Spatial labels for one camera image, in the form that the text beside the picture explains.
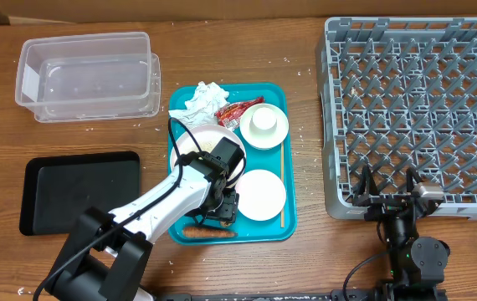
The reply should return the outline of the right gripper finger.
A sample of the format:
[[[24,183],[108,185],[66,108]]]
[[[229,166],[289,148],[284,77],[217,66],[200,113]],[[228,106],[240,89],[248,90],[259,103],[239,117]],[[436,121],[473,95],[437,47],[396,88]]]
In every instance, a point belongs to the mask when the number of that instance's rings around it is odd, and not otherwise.
[[[360,181],[352,199],[353,206],[370,206],[373,200],[379,196],[379,190],[374,181],[369,166],[362,168]]]
[[[421,196],[420,184],[423,182],[421,176],[415,168],[409,167],[406,170],[406,190],[412,196]]]

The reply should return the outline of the pink plastic bowl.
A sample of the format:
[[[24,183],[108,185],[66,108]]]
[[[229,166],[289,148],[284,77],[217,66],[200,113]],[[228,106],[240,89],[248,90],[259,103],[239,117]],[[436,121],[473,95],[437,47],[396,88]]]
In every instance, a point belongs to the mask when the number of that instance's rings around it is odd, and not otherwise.
[[[258,222],[278,216],[283,201],[282,188],[280,178],[271,171],[246,172],[235,185],[239,212]]]

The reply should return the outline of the white plastic cup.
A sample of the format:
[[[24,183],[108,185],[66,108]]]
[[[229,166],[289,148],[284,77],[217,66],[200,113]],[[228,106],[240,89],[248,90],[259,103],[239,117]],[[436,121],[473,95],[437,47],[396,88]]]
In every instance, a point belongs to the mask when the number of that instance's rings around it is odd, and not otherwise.
[[[277,123],[275,112],[267,107],[258,108],[252,115],[255,128],[262,131],[272,130]]]

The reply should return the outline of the brown food scrap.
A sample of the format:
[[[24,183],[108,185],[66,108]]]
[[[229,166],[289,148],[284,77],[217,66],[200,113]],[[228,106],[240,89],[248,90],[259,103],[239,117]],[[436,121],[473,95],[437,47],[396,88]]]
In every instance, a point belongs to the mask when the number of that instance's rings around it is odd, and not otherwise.
[[[224,221],[220,222],[220,226],[224,228],[230,227],[231,225],[232,225],[231,222],[224,222]]]

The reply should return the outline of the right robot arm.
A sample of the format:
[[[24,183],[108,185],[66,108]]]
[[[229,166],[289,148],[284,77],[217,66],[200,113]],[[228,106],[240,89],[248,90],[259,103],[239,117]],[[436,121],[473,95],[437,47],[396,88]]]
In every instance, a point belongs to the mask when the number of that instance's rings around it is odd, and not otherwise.
[[[365,207],[364,220],[377,224],[377,235],[386,250],[356,265],[342,285],[345,300],[445,300],[437,285],[444,281],[450,248],[433,237],[421,237],[417,221],[434,213],[444,200],[443,188],[424,181],[418,172],[406,170],[406,191],[382,195],[368,166],[362,168],[352,205]],[[350,292],[348,283],[360,268],[388,257],[391,277],[372,289]]]

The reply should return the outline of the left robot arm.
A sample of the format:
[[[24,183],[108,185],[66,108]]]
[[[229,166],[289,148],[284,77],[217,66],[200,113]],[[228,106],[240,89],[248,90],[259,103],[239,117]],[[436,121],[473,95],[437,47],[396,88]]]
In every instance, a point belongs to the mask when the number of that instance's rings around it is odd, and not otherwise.
[[[150,300],[141,278],[156,240],[185,215],[208,217],[237,201],[228,175],[244,160],[240,149],[190,152],[133,202],[109,213],[91,207],[35,293],[59,300]]]

